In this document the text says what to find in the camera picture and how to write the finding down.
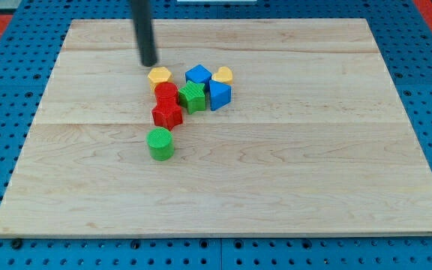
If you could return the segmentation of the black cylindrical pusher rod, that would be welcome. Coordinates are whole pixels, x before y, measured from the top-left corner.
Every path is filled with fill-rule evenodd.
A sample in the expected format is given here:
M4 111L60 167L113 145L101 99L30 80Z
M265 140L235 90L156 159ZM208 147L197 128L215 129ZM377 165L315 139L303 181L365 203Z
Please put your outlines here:
M152 25L152 7L149 0L129 0L141 64L152 67L158 62Z

